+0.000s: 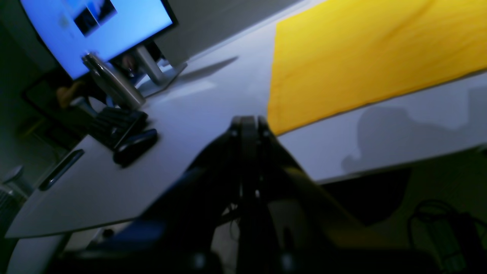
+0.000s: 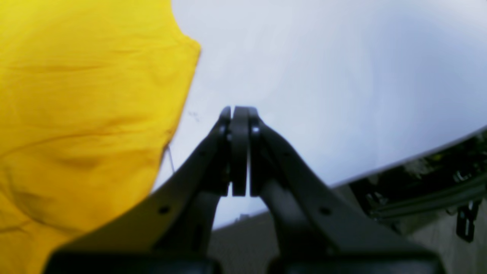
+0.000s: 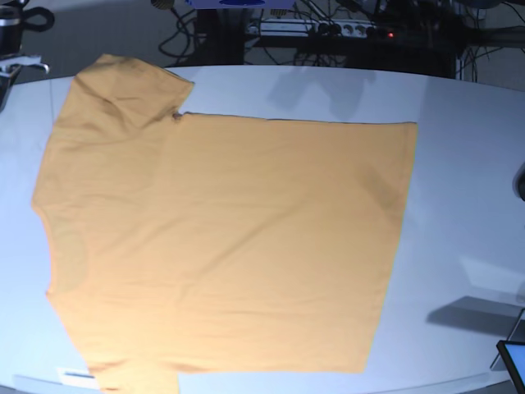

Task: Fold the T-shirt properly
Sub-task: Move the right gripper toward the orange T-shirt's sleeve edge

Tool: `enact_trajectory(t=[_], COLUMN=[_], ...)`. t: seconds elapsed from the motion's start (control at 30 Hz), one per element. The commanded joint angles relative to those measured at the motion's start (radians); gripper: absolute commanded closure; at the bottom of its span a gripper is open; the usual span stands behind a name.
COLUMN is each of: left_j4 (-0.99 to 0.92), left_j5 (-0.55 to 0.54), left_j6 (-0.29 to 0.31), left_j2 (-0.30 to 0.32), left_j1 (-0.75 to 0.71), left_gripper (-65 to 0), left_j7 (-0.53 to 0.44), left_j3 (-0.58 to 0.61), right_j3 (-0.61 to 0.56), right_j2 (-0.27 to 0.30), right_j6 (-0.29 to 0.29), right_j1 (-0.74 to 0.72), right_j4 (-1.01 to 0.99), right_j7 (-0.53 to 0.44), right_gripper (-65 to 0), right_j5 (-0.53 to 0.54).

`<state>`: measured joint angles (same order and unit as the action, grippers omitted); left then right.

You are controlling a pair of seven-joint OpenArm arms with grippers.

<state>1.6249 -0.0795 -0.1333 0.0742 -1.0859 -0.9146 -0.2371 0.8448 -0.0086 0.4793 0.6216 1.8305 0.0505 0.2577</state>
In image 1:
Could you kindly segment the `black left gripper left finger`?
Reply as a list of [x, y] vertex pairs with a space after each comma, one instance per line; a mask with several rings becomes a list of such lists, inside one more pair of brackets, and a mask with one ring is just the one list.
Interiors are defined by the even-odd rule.
[[214, 230], [236, 189], [242, 117], [195, 158], [176, 183], [113, 238], [66, 254], [63, 274], [222, 274]]

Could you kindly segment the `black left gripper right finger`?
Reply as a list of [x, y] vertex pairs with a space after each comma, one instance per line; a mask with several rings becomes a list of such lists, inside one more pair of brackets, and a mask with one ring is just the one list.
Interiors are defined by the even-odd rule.
[[[311, 245], [289, 231], [280, 245], [269, 205], [302, 211]], [[278, 142], [262, 116], [242, 117], [242, 273], [436, 274], [434, 260], [411, 249], [379, 248], [360, 222], [316, 185]]]

